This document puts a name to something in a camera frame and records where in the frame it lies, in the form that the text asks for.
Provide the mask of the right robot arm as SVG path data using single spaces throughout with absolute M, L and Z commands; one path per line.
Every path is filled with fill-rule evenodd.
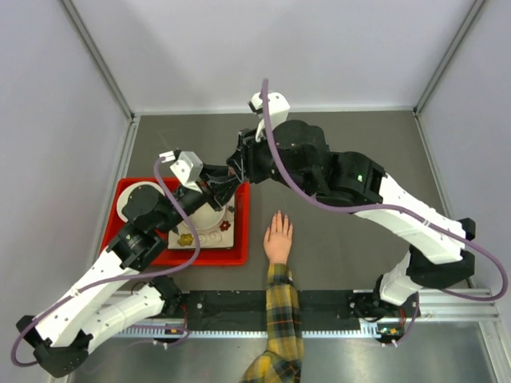
M 466 242 L 475 236 L 472 219 L 452 220 L 405 191 L 385 170 L 359 152 L 333 152 L 323 130 L 290 120 L 273 131 L 276 151 L 255 131 L 242 131 L 228 166 L 243 181 L 272 179 L 296 187 L 329 211 L 348 211 L 386 228 L 409 243 L 404 259 L 381 275 L 373 307 L 389 316 L 422 288 L 444 290 L 472 276 L 475 257 Z

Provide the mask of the yellow plaid sleeve forearm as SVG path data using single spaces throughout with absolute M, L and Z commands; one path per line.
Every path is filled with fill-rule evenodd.
M 284 264 L 271 264 L 266 290 L 267 346 L 247 368 L 242 382 L 299 382 L 304 345 L 298 291 Z

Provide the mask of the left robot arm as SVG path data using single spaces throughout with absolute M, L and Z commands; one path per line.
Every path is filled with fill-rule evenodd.
M 245 181 L 243 169 L 234 165 L 176 160 L 171 168 L 180 183 L 170 191 L 159 173 L 162 162 L 154 164 L 156 187 L 143 184 L 128 194 L 122 210 L 127 221 L 97 261 L 50 308 L 18 321 L 15 342 L 30 344 L 34 364 L 50 376 L 71 374 L 99 345 L 142 319 L 176 314 L 181 298 L 170 276 L 191 266 L 201 251 L 191 215 L 205 205 L 222 209 Z M 147 272 L 167 249 L 163 233 L 180 223 L 190 227 L 192 256 L 166 270 Z

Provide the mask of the mannequin hand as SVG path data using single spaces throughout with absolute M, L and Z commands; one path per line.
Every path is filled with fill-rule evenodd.
M 287 264 L 291 253 L 293 224 L 288 215 L 277 211 L 265 231 L 263 249 L 270 264 Z

